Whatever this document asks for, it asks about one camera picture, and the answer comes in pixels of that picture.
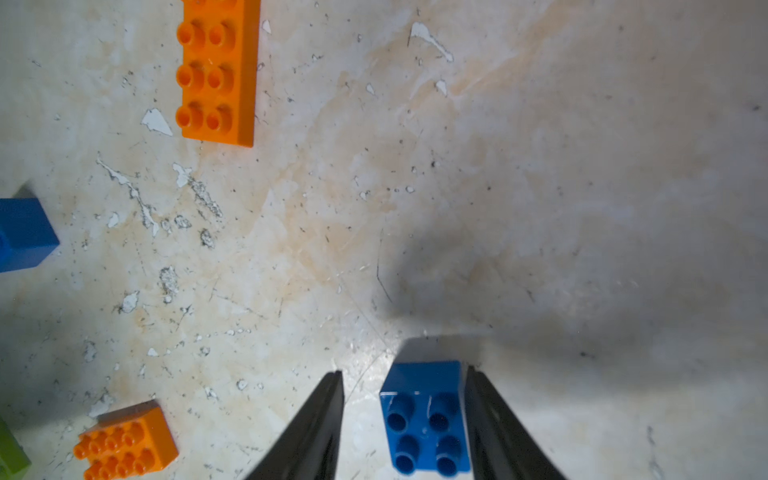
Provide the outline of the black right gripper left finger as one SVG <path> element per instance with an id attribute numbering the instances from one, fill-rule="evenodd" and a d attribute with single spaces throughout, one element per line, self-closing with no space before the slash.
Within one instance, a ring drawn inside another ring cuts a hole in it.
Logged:
<path id="1" fill-rule="evenodd" d="M 343 411 L 343 375 L 329 372 L 246 479 L 333 480 Z"/>

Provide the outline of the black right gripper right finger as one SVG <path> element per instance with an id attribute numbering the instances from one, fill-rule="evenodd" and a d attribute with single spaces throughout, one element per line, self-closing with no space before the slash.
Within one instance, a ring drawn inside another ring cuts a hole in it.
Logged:
<path id="1" fill-rule="evenodd" d="M 476 479 L 565 479 L 489 378 L 473 366 L 467 370 L 464 400 Z"/>

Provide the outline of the blue square lego brick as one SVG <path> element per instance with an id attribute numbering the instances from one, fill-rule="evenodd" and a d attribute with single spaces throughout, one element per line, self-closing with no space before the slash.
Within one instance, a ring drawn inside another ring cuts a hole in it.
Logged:
<path id="1" fill-rule="evenodd" d="M 1 271 L 37 267 L 60 241 L 37 198 L 1 200 Z"/>
<path id="2" fill-rule="evenodd" d="M 462 388 L 456 360 L 391 366 L 379 400 L 397 472 L 434 471 L 452 478 L 471 470 Z"/>

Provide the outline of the orange lego brick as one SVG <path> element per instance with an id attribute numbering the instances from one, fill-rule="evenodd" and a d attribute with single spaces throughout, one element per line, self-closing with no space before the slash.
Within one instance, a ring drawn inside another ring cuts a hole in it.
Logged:
<path id="1" fill-rule="evenodd" d="M 176 37 L 183 48 L 175 120 L 188 139 L 254 145 L 261 2 L 187 0 Z"/>
<path id="2" fill-rule="evenodd" d="M 149 400 L 99 416 L 73 455 L 88 462 L 85 480 L 128 479 L 165 469 L 179 451 L 159 402 Z"/>

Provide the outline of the green lego brick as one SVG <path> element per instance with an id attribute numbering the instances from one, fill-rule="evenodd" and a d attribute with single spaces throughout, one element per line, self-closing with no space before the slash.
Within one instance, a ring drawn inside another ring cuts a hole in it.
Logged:
<path id="1" fill-rule="evenodd" d="M 0 421 L 0 455 L 1 480 L 22 480 L 31 461 L 3 420 Z"/>

